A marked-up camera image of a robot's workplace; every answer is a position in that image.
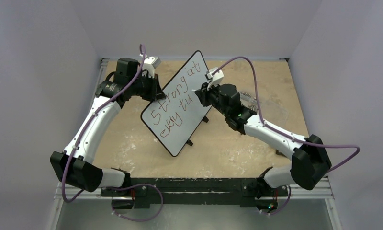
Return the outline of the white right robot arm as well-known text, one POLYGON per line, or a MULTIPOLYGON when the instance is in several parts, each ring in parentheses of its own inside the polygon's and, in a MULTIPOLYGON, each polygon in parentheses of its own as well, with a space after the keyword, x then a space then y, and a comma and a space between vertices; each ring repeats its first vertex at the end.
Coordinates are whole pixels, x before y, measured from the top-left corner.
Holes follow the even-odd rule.
POLYGON ((223 84, 210 89, 207 86, 203 83, 194 92, 202 106, 214 107, 231 129, 265 142, 291 160, 289 166, 269 167, 258 177, 257 188, 261 194, 269 195, 276 187, 290 184, 312 190, 329 171, 331 161, 318 136, 280 135, 282 128, 269 128, 269 123, 261 121, 257 112, 242 104, 235 85, 223 84))

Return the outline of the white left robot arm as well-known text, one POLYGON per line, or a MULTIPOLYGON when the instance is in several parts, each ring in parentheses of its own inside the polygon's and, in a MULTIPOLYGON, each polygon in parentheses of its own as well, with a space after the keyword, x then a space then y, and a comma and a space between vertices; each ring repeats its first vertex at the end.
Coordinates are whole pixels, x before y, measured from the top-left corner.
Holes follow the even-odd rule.
POLYGON ((50 157, 59 181, 88 192, 113 187, 119 196, 130 193, 127 172, 101 169, 92 163, 108 126, 131 97, 139 96, 149 102, 166 97, 155 73, 160 63, 159 57, 148 57, 143 64, 131 58, 117 61, 116 70, 98 86, 79 131, 62 152, 55 151, 50 157))

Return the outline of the white whiteboard black frame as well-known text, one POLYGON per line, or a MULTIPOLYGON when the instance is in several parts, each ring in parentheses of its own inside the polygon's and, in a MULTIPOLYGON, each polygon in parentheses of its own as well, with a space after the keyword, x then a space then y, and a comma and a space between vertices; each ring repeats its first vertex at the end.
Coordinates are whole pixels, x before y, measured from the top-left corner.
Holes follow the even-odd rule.
POLYGON ((206 82, 208 67, 201 51, 195 51, 163 87, 166 99, 149 103, 141 120, 172 157, 177 157, 204 120, 209 107, 196 94, 206 82))

